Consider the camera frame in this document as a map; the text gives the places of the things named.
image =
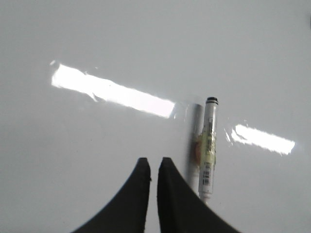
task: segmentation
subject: marker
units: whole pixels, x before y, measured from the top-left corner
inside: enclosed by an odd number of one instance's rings
[[[209,97],[205,105],[199,175],[199,197],[206,204],[213,193],[213,177],[216,164],[217,111],[217,98]]]

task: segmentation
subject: black marker cap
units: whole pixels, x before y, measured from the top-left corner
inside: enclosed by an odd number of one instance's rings
[[[218,104],[218,100],[215,97],[208,97],[208,99],[206,100],[206,103],[216,103],[216,104]]]

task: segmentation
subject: white marker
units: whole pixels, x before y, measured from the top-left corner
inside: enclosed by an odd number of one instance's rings
[[[209,97],[205,105],[204,127],[202,132],[201,162],[199,176],[199,197],[204,202],[213,193],[213,177],[216,164],[216,125],[218,101]]]

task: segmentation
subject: barcode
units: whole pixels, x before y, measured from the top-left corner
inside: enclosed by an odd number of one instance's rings
[[[203,170],[203,185],[209,185],[210,183],[210,163],[204,163],[204,170]]]

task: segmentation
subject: white surface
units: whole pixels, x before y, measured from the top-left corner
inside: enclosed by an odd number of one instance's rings
[[[211,208],[245,233],[311,231],[310,1],[2,1],[0,232],[68,233],[152,169],[185,174],[195,104],[220,102]],[[176,103],[170,118],[52,86],[50,63]],[[239,143],[243,125],[294,141]]]

